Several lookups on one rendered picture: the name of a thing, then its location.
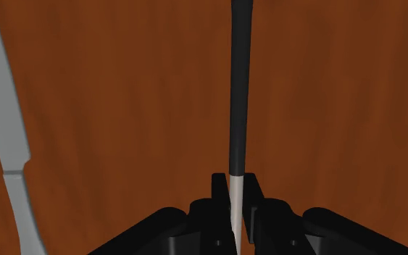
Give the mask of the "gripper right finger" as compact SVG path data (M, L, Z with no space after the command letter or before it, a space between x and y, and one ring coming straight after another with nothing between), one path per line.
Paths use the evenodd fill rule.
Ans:
M408 247L335 212L312 207L297 215L283 200L264 197L246 173L243 219L254 255L408 255Z

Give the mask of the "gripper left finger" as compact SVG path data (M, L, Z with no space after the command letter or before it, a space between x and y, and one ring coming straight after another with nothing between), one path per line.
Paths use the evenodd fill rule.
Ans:
M225 174L212 174L211 194L188 213L162 208L88 255L237 255Z

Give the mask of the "black and white pen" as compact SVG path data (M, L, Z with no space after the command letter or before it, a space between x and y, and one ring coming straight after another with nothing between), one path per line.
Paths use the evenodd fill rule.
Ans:
M254 0L231 0L229 195L237 255L241 255L253 5Z

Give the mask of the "grey knife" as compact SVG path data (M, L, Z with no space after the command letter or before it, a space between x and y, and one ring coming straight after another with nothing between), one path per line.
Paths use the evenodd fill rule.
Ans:
M16 222L21 255L48 255L25 181L24 167L29 160L24 119L0 34L0 162L4 183Z

